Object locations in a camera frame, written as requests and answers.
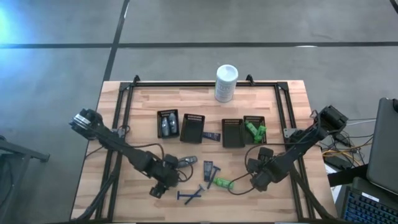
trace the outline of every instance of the black tray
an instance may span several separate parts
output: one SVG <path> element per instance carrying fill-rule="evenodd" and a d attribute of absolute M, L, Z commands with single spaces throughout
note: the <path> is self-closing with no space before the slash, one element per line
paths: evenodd
<path fill-rule="evenodd" d="M 265 126 L 266 125 L 266 120 L 263 116 L 243 116 L 243 125 L 245 125 L 246 121 L 251 122 L 254 127 L 259 128 L 260 125 Z M 254 138 L 251 135 L 251 133 L 248 131 L 246 126 L 244 127 L 244 142 L 246 144 L 256 144 L 254 143 Z M 267 132 L 265 135 L 262 137 L 261 142 L 257 144 L 265 144 L 267 143 Z"/>
<path fill-rule="evenodd" d="M 201 143 L 205 117 L 196 114 L 184 114 L 181 129 L 181 142 Z"/>
<path fill-rule="evenodd" d="M 242 119 L 222 119 L 223 147 L 244 147 L 244 125 Z"/>
<path fill-rule="evenodd" d="M 169 116 L 171 113 L 174 113 L 176 122 L 177 122 L 177 133 L 172 133 L 170 126 L 169 126 L 169 131 L 170 134 L 168 136 L 162 136 L 162 119 L 164 117 L 167 118 L 167 121 L 169 120 Z M 175 138 L 180 136 L 180 125 L 178 122 L 178 110 L 166 110 L 166 111 L 158 111 L 157 112 L 157 137 L 158 138 Z"/>

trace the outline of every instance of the white container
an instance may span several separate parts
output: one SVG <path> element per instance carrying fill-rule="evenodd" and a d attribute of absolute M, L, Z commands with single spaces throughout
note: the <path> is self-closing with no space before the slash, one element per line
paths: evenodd
<path fill-rule="evenodd" d="M 232 65 L 222 65 L 217 69 L 217 80 L 215 98 L 226 103 L 232 100 L 236 81 L 238 80 L 238 69 Z"/>

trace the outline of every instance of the wooden table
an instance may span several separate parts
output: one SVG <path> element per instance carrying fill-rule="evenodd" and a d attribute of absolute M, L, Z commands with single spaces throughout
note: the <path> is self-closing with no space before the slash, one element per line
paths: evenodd
<path fill-rule="evenodd" d="M 303 81 L 288 81 L 290 96 L 294 107 L 294 115 L 298 128 L 306 128 L 312 124 L 307 93 Z M 118 97 L 119 82 L 105 82 L 98 103 L 98 112 L 102 114 L 104 123 L 111 127 Z M 145 87 L 134 88 L 130 110 L 129 125 L 131 131 L 126 141 L 131 145 L 159 142 L 165 153 L 185 157 L 195 155 L 198 162 L 194 165 L 191 180 L 180 183 L 177 188 L 168 190 L 161 199 L 149 195 L 155 185 L 154 179 L 148 179 L 132 168 L 124 157 L 119 179 L 118 196 L 114 210 L 115 222 L 273 222 L 296 221 L 294 200 L 289 178 L 278 184 L 271 183 L 266 192 L 252 192 L 235 196 L 213 185 L 203 192 L 202 198 L 193 199 L 185 206 L 184 199 L 176 200 L 177 191 L 192 194 L 198 184 L 203 182 L 203 161 L 213 161 L 221 168 L 217 175 L 232 180 L 246 173 L 244 153 L 250 146 L 241 149 L 223 148 L 221 142 L 203 139 L 202 144 L 180 142 L 179 138 L 158 139 L 158 110 L 178 109 L 179 120 L 182 122 L 184 113 L 205 115 L 205 131 L 221 133 L 221 119 L 243 118 L 244 115 L 264 116 L 267 126 L 268 142 L 283 142 L 280 120 L 275 101 L 275 91 L 268 87 L 238 87 L 234 98 L 228 103 L 219 103 L 214 99 L 214 88 L 199 87 Z M 97 141 L 90 142 L 88 151 L 99 147 Z M 284 152 L 282 146 L 269 146 L 275 153 Z M 148 147 L 160 156 L 158 147 Z M 257 157 L 258 149 L 250 153 Z M 92 154 L 84 163 L 78 192 L 73 208 L 72 218 L 78 217 L 91 203 L 98 193 L 101 184 L 106 150 Z M 332 214 L 336 214 L 335 206 L 326 176 L 325 166 L 319 148 L 313 147 L 304 156 L 310 187 L 320 203 Z M 183 169 L 187 174 L 190 168 Z M 235 183 L 235 192 L 250 189 L 249 177 Z M 303 209 L 306 206 L 303 193 L 300 192 Z M 105 200 L 104 211 L 108 210 L 108 198 Z"/>

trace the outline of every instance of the gray floor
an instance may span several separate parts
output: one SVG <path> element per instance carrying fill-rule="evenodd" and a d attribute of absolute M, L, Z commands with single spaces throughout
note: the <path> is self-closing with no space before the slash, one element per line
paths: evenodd
<path fill-rule="evenodd" d="M 112 43 L 122 4 L 2 0 L 0 44 Z M 131 0 L 120 42 L 398 41 L 397 21 L 388 0 Z M 68 220 L 87 145 L 68 121 L 96 107 L 109 52 L 0 49 L 0 134 L 51 154 L 31 163 L 12 223 Z M 396 55 L 398 47 L 119 49 L 110 79 L 213 80 L 230 63 L 240 79 L 305 80 L 313 109 L 374 118 L 378 99 L 397 98 Z"/>

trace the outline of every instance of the green toy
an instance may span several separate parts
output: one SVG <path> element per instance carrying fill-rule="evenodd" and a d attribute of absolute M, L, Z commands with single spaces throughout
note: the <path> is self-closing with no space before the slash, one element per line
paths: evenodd
<path fill-rule="evenodd" d="M 262 140 L 262 137 L 264 136 L 266 131 L 267 131 L 267 128 L 263 125 L 260 125 L 259 129 L 257 130 L 257 133 L 254 137 L 254 143 L 260 143 Z"/>
<path fill-rule="evenodd" d="M 250 123 L 249 121 L 245 122 L 246 128 L 248 129 L 248 131 L 251 133 L 251 135 L 256 136 L 257 134 L 257 128 L 254 127 L 254 125 L 252 123 Z"/>
<path fill-rule="evenodd" d="M 228 188 L 228 186 L 229 186 L 229 189 L 233 189 L 234 188 L 234 183 L 232 183 L 230 185 L 229 183 L 231 183 L 231 181 L 226 180 L 226 179 L 222 179 L 222 178 L 219 178 L 219 177 L 214 178 L 213 183 L 216 184 L 217 186 L 224 187 L 226 189 Z"/>

